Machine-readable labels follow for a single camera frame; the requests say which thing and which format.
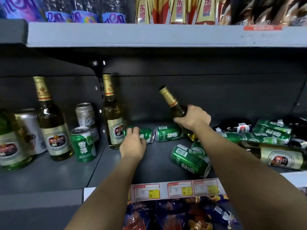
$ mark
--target right hand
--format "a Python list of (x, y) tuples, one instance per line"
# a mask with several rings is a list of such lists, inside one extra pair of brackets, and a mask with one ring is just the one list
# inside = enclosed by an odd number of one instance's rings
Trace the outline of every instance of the right hand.
[(188, 105), (186, 116), (182, 118), (174, 118), (174, 122), (182, 125), (184, 128), (195, 132), (195, 129), (202, 124), (209, 125), (211, 116), (202, 110), (202, 108), (194, 105)]
[(140, 162), (146, 150), (146, 140), (140, 140), (140, 129), (138, 127), (128, 128), (127, 135), (119, 147), (122, 158), (133, 157)]

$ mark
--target silver beer can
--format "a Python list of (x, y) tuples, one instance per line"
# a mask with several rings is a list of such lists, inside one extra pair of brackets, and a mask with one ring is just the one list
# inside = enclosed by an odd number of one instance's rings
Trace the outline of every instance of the silver beer can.
[(47, 151), (43, 134), (38, 125), (35, 109), (23, 109), (14, 114), (20, 127), (19, 133), (27, 144), (27, 151), (31, 155)]
[(93, 106), (89, 102), (80, 103), (76, 107), (76, 115), (79, 126), (86, 126), (92, 132), (94, 142), (99, 139), (98, 129), (95, 122), (95, 112)]

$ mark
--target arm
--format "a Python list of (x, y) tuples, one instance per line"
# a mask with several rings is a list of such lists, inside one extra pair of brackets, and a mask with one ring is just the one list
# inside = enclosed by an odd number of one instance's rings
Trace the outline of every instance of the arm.
[(305, 195), (251, 153), (211, 129), (210, 115), (191, 105), (185, 117), (174, 121), (198, 136), (245, 229), (305, 226)]
[(140, 141), (139, 128), (128, 128), (119, 148), (121, 161), (82, 204), (65, 230), (122, 229), (132, 177), (145, 149), (146, 141)]

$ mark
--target water bottle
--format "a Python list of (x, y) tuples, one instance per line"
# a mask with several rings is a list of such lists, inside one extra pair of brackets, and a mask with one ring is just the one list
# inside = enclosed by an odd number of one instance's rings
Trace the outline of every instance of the water bottle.
[(70, 0), (43, 0), (47, 21), (50, 23), (71, 23)]
[(100, 0), (103, 23), (127, 23), (126, 0)]
[(41, 0), (0, 0), (4, 17), (7, 19), (25, 19), (27, 22), (45, 22)]
[(71, 0), (74, 23), (98, 23), (97, 0)]

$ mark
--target yellow price label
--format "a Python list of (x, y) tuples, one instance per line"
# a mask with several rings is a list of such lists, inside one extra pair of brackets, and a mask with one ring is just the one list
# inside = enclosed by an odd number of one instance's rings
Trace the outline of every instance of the yellow price label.
[(149, 199), (160, 198), (160, 191), (158, 189), (149, 190)]
[(192, 187), (191, 186), (182, 187), (182, 195), (183, 196), (193, 195)]
[(208, 185), (207, 189), (208, 189), (209, 194), (218, 194), (219, 193), (219, 189), (217, 188), (217, 185)]

